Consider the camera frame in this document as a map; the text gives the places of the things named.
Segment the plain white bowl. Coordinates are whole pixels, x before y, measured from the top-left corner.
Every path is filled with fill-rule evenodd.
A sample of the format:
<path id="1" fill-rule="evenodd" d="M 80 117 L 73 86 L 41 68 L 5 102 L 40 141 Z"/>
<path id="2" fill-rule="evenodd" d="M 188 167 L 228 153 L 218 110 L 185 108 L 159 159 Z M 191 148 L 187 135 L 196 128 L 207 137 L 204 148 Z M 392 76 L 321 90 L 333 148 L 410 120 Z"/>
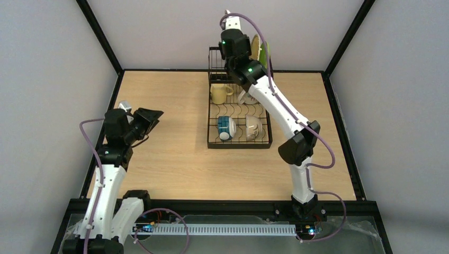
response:
<path id="1" fill-rule="evenodd" d="M 263 130 L 263 125 L 260 118 L 253 115 L 246 115 L 245 121 L 247 141 L 255 140 Z"/>

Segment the black wire dish rack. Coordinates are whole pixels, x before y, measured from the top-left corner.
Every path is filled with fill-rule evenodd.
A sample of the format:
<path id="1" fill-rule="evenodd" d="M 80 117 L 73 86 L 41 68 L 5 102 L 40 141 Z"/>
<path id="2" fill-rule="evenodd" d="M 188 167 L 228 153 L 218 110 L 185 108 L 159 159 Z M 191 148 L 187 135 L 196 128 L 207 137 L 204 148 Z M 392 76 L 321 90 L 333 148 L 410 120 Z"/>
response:
<path id="1" fill-rule="evenodd" d="M 225 62 L 221 59 L 220 50 L 217 46 L 209 47 L 208 54 L 208 82 L 209 82 L 209 109 L 208 109 L 208 134 L 207 147 L 209 149 L 268 149 L 271 147 L 272 128 L 269 113 L 260 103 L 247 105 L 238 104 L 237 97 L 243 91 L 242 88 L 233 83 L 231 77 L 226 73 Z M 227 84 L 234 89 L 234 93 L 228 96 L 223 104 L 212 103 L 210 87 L 212 84 Z M 263 130 L 258 138 L 247 141 L 245 116 L 253 115 L 260 118 Z M 232 140 L 221 141 L 217 129 L 219 116 L 230 116 L 236 123 L 236 134 Z"/>

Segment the woven bamboo plate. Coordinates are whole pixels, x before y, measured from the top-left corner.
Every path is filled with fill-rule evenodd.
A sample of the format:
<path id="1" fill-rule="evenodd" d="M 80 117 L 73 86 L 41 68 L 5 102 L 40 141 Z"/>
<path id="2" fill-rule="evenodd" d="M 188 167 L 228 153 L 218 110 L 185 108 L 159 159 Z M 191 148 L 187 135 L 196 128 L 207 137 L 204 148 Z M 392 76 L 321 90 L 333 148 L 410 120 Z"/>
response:
<path id="1" fill-rule="evenodd" d="M 250 44 L 251 54 L 249 56 L 252 60 L 259 60 L 261 53 L 261 39 L 258 34 L 255 34 Z"/>

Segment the black rimmed white bowl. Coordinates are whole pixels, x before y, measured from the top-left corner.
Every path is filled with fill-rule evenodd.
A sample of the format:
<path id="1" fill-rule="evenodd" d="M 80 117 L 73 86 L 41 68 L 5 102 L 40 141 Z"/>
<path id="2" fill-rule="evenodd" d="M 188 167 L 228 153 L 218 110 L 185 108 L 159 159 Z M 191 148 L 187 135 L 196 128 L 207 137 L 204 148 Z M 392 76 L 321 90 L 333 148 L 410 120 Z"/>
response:
<path id="1" fill-rule="evenodd" d="M 219 116 L 217 119 L 217 129 L 221 141 L 232 140 L 236 134 L 236 123 L 230 116 Z"/>

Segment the yellow ceramic mug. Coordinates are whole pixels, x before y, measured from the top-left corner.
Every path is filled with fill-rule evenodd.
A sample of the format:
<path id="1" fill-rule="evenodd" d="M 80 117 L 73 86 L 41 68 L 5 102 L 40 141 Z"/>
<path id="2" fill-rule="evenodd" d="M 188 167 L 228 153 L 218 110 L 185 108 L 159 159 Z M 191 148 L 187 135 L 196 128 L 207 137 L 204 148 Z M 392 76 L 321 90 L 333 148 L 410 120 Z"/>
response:
<path id="1" fill-rule="evenodd" d="M 225 103 L 228 96 L 233 95 L 233 93 L 234 89 L 227 84 L 212 84 L 210 87 L 210 97 L 214 104 Z"/>

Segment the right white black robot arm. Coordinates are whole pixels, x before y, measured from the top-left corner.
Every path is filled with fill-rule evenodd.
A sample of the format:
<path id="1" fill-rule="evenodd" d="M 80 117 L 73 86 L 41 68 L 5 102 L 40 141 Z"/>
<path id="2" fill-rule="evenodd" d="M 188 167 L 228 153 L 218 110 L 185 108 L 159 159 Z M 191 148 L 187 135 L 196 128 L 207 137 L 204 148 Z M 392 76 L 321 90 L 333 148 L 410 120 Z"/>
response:
<path id="1" fill-rule="evenodd" d="M 310 189 L 306 164 L 311 162 L 319 123 L 309 122 L 296 110 L 275 86 L 270 71 L 259 61 L 250 59 L 250 39 L 241 30 L 223 30 L 219 49 L 225 70 L 233 82 L 257 100 L 280 125 L 286 141 L 279 146 L 278 152 L 290 167 L 292 199 L 302 210 L 311 209 L 317 196 Z"/>

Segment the green plastic plate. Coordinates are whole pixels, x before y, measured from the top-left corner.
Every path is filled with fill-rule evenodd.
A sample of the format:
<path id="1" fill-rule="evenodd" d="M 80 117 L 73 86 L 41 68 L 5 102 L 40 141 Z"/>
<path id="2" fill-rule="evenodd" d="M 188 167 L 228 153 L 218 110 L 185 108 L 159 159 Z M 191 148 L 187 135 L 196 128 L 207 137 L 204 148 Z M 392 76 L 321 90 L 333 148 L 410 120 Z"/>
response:
<path id="1" fill-rule="evenodd" d="M 264 42 L 259 47 L 258 61 L 267 69 L 270 60 L 270 46 L 268 42 Z"/>

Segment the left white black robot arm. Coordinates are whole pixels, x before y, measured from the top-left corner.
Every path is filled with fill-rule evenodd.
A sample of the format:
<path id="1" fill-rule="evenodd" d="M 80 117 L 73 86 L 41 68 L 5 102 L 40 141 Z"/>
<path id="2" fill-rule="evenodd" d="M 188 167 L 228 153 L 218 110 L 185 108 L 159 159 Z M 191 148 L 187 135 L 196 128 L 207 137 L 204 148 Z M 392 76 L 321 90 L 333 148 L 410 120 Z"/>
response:
<path id="1" fill-rule="evenodd" d="M 124 243 L 131 227 L 150 208 L 146 190 L 132 190 L 124 195 L 118 210 L 117 195 L 127 174 L 133 155 L 133 144 L 143 140 L 158 124 L 163 111 L 138 108 L 131 113 L 128 108 L 108 110 L 101 118 L 106 143 L 95 148 L 79 125 L 90 146 L 97 165 L 95 182 L 88 207 L 75 236 L 62 244 L 63 253 L 123 253 Z"/>

